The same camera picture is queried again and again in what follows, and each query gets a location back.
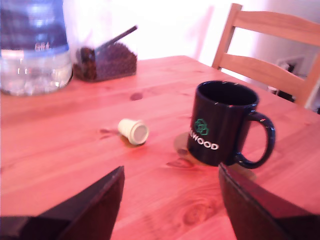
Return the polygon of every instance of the plastic water bottle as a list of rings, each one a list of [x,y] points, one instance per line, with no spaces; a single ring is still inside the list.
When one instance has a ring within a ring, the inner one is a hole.
[[[0,1],[0,88],[23,96],[64,87],[72,63],[63,0]]]

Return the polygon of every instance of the wall socket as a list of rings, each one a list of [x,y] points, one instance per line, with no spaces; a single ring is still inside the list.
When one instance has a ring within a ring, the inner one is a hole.
[[[282,67],[282,68],[284,66],[288,66],[288,65],[291,66],[291,68],[292,68],[292,66],[294,66],[292,73],[299,74],[305,58],[306,57],[304,55],[291,56],[291,57],[278,59],[275,64],[278,65],[279,67]]]

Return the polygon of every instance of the plastic container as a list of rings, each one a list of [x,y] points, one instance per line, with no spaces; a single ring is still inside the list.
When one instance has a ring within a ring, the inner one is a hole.
[[[62,0],[1,1],[0,87],[17,96],[49,93],[72,76]]]
[[[65,4],[74,75],[86,82],[135,75],[138,31],[133,13],[110,0]]]

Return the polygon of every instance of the black mug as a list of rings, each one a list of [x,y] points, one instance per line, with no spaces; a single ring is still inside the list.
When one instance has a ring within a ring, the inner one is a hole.
[[[228,81],[206,81],[195,91],[187,149],[200,162],[211,166],[238,163],[248,169],[261,166],[271,155],[276,131],[271,120],[256,112],[258,95],[250,88]],[[265,127],[267,144],[263,156],[253,162],[243,149],[250,123]]]

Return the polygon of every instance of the glass jar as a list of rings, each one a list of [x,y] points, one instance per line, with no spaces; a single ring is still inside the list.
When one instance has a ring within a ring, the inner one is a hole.
[[[136,74],[137,25],[131,11],[111,0],[66,0],[64,4],[77,78],[100,82]]]

